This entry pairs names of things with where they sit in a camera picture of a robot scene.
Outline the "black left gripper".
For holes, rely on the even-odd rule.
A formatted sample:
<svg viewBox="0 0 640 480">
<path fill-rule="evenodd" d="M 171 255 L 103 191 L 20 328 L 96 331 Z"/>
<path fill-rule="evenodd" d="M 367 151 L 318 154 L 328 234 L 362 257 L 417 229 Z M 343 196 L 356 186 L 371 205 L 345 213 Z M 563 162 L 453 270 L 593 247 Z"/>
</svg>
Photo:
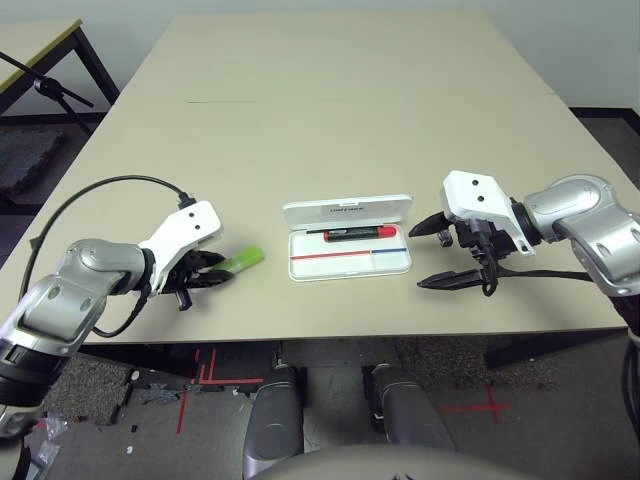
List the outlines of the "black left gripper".
<svg viewBox="0 0 640 480">
<path fill-rule="evenodd" d="M 170 270 L 162 294 L 174 294 L 179 311 L 192 306 L 190 289 L 212 288 L 230 281 L 234 274 L 227 270 L 202 272 L 204 268 L 213 268 L 226 259 L 219 253 L 197 250 L 188 252 Z"/>
</svg>

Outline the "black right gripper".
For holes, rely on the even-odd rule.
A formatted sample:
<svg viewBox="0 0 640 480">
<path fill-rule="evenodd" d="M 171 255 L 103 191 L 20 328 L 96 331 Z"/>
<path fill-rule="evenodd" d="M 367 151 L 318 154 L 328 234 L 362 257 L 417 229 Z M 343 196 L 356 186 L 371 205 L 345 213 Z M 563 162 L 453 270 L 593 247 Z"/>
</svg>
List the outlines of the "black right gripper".
<svg viewBox="0 0 640 480">
<path fill-rule="evenodd" d="M 501 260 L 515 251 L 511 237 L 503 230 L 497 230 L 488 221 L 458 221 L 453 224 L 457 242 L 468 249 L 474 258 L 489 252 L 494 259 Z M 408 233 L 409 237 L 435 235 L 448 229 L 448 219 L 444 212 L 435 213 L 416 224 Z M 487 285 L 482 270 L 463 272 L 446 271 L 431 275 L 417 283 L 417 286 L 432 290 L 461 290 Z"/>
</svg>

